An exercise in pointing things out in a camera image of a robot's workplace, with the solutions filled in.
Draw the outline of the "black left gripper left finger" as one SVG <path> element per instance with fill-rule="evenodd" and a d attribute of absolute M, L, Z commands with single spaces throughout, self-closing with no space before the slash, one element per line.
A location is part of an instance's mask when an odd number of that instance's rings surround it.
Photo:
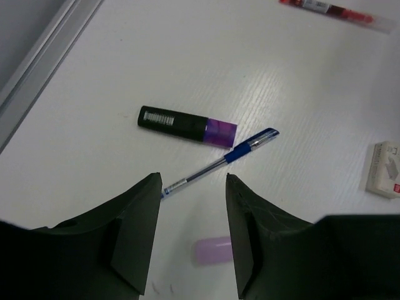
<path fill-rule="evenodd" d="M 138 299 L 146 290 L 161 175 L 55 227 L 1 223 L 2 299 Z"/>

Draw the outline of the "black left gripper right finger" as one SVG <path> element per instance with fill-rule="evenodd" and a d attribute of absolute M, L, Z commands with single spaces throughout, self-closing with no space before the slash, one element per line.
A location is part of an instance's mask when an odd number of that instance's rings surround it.
<path fill-rule="evenodd" d="M 398 299 L 399 216 L 330 215 L 315 223 L 226 177 L 239 299 Z"/>

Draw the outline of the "blue ballpoint pen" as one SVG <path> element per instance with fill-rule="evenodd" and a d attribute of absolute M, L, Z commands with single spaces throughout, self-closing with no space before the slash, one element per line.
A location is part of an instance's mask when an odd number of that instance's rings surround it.
<path fill-rule="evenodd" d="M 206 174 L 212 173 L 215 170 L 221 168 L 222 166 L 228 165 L 237 161 L 241 157 L 249 154 L 252 151 L 260 148 L 261 146 L 269 143 L 276 137 L 278 137 L 280 132 L 276 129 L 271 127 L 260 131 L 259 133 L 247 138 L 245 141 L 239 143 L 235 146 L 230 152 L 225 154 L 223 157 L 219 158 L 218 160 L 212 162 L 211 164 L 207 165 L 206 167 L 200 169 L 199 171 L 195 172 L 192 175 L 186 176 L 179 181 L 175 182 L 174 184 L 165 187 L 161 192 L 161 199 L 166 199 L 170 195 L 176 193 L 178 190 L 182 189 L 183 187 L 191 184 L 192 182 L 204 177 Z"/>

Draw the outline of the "purple black highlighter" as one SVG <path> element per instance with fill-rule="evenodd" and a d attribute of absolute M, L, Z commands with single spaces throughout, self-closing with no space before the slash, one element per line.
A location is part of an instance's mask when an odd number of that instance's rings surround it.
<path fill-rule="evenodd" d="M 233 147 L 237 131 L 237 125 L 230 122 L 151 106 L 141 108 L 137 125 L 221 148 Z"/>

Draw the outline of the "red gel pen clear cap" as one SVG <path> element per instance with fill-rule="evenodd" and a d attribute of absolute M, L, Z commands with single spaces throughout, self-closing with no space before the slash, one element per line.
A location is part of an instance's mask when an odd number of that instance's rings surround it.
<path fill-rule="evenodd" d="M 323 1 L 315 0 L 280 0 L 281 4 L 304 9 L 318 14 L 327 15 L 330 18 L 340 19 L 348 23 L 369 28 L 382 33 L 391 33 L 397 26 L 396 21 L 376 16 L 366 12 L 360 12 L 341 6 L 335 6 Z"/>

